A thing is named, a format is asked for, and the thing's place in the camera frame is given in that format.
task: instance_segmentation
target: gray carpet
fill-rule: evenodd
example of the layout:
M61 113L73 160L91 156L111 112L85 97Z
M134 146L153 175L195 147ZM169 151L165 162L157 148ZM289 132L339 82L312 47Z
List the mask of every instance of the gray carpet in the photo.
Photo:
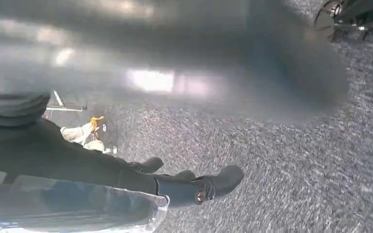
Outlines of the gray carpet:
M311 19L322 1L290 3ZM337 115L305 125L231 120L151 103L93 105L91 101L84 114L55 113L53 119L62 126L77 126L93 112L105 114L111 134L107 143L116 145L122 158L144 161L159 156L166 163L165 173L184 169L200 175L216 173L227 164L244 169L245 180L232 195L169 212L159 233L369 231L373 229L373 45L334 46L350 75L350 102Z

